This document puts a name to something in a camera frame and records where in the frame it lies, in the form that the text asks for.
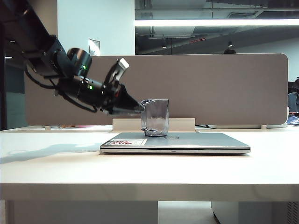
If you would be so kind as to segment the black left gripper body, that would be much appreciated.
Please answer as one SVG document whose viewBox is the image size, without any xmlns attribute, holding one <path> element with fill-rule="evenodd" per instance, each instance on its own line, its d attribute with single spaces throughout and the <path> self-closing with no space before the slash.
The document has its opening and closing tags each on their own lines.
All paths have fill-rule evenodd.
<svg viewBox="0 0 299 224">
<path fill-rule="evenodd" d="M 109 115 L 109 112 L 113 108 L 118 108 L 118 92 L 121 88 L 121 85 L 124 84 L 120 84 L 119 82 L 116 82 L 116 85 L 108 82 L 103 83 L 101 88 L 101 93 L 103 96 L 103 101 L 100 106 L 101 112 Z"/>
</svg>

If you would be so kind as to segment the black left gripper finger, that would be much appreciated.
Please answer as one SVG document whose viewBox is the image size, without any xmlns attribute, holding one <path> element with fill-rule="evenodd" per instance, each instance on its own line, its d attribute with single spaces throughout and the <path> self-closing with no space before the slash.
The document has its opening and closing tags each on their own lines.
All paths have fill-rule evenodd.
<svg viewBox="0 0 299 224">
<path fill-rule="evenodd" d="M 122 108 L 113 108 L 109 114 L 112 116 L 135 116 L 140 114 L 140 110 L 130 110 Z"/>
<path fill-rule="evenodd" d="M 118 92 L 118 107 L 126 110 L 144 110 L 144 106 L 132 98 L 124 85 Z"/>
</svg>

